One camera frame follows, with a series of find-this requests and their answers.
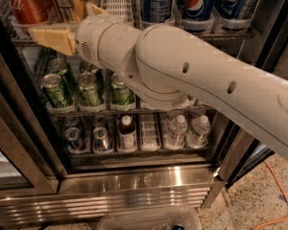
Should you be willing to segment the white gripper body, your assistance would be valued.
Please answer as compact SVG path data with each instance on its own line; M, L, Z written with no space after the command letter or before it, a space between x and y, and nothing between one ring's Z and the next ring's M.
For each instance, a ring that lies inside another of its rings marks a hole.
M102 68L99 60L99 43L102 35L110 26L123 21L121 16L108 13L90 15L84 19L78 25L75 35L76 48L81 58Z

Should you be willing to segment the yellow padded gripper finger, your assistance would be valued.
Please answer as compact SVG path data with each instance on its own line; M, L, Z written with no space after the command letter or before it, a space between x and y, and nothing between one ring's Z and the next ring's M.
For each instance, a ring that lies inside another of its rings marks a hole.
M76 53L75 35L69 30L34 29L29 30L33 41L67 56Z
M96 15L96 14L104 14L107 13L106 10L99 8L94 5L92 2L85 3L85 10L87 15Z

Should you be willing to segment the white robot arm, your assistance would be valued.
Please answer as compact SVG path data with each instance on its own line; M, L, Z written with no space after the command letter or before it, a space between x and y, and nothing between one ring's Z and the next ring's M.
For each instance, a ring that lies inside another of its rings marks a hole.
M39 45L113 71L156 109L175 109L192 96L288 161L288 80L181 28L161 23L139 30L110 13L34 26L29 34Z

